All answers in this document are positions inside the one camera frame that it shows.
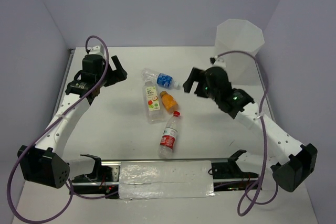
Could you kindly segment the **orange juice bottle gold cap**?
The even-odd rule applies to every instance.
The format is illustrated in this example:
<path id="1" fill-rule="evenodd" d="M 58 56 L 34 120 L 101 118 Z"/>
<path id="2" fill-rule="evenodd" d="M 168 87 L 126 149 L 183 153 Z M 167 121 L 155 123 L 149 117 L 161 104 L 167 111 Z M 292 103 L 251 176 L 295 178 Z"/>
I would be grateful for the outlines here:
<path id="1" fill-rule="evenodd" d="M 168 94 L 166 91 L 162 91 L 160 92 L 160 97 L 163 106 L 169 114 L 172 114 L 174 111 L 178 111 L 179 105 L 170 94 Z"/>

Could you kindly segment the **red cap water bottle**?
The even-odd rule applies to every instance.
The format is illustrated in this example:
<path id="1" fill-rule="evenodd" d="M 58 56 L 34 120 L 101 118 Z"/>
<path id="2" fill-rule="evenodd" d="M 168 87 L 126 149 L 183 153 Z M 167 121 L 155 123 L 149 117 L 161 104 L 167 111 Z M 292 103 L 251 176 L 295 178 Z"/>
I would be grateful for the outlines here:
<path id="1" fill-rule="evenodd" d="M 170 159 L 173 155 L 174 145 L 179 135 L 181 127 L 181 114 L 179 111 L 174 111 L 172 117 L 168 120 L 163 131 L 158 156 L 160 159 Z"/>

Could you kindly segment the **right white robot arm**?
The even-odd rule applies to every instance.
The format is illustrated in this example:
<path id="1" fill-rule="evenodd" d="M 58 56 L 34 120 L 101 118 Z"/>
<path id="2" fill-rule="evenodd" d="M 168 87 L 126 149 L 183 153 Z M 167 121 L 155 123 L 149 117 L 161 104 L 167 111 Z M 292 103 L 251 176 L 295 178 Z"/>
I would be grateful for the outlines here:
<path id="1" fill-rule="evenodd" d="M 212 99 L 232 119 L 255 135 L 267 138 L 267 145 L 277 160 L 271 165 L 272 177 L 280 188 L 293 192 L 314 171 L 317 148 L 294 139 L 270 117 L 263 115 L 261 105 L 246 91 L 232 87 L 223 68 L 192 68 L 183 83 L 184 92 L 189 93 L 194 82 L 198 83 L 194 92 L 198 97 Z"/>

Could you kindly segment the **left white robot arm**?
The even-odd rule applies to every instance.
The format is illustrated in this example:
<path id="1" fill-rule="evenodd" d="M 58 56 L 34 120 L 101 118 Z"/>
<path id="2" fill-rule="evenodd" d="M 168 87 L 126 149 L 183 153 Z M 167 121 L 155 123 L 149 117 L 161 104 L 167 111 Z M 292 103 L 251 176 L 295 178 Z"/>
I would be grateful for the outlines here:
<path id="1" fill-rule="evenodd" d="M 67 84 L 61 106 L 51 124 L 54 125 L 31 148 L 23 145 L 18 156 L 26 181 L 53 188 L 61 188 L 68 179 L 85 175 L 90 181 L 102 177 L 101 158 L 81 154 L 78 159 L 62 158 L 66 143 L 83 114 L 90 108 L 102 87 L 108 87 L 127 78 L 117 56 L 111 58 L 115 70 L 106 64 L 101 53 L 88 54 L 82 60 L 82 69 Z"/>

